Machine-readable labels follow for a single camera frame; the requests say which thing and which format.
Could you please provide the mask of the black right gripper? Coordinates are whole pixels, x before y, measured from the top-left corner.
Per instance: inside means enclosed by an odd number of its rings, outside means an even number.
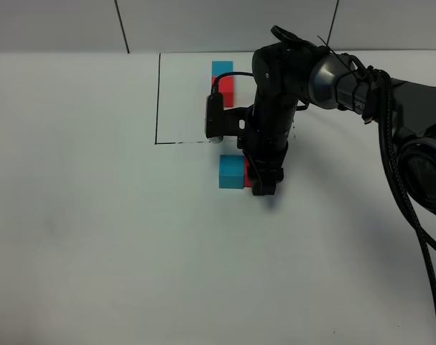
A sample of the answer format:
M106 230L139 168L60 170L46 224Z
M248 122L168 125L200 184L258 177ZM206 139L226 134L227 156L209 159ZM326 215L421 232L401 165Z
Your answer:
M284 179L283 162L297 104L288 106L254 104L237 108L237 117L245 122L238 135L238 148L251 160L251 192L254 196L272 196Z

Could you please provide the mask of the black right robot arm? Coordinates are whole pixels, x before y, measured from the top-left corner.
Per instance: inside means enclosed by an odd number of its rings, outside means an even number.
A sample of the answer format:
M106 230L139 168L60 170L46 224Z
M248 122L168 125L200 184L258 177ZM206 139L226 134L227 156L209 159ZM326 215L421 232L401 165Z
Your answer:
M436 215L436 87L390 78L278 26L272 34L277 43L252 58L256 96L244 135L251 159L281 170L299 103L353 111L385 128L391 139L385 158L395 158L408 194Z

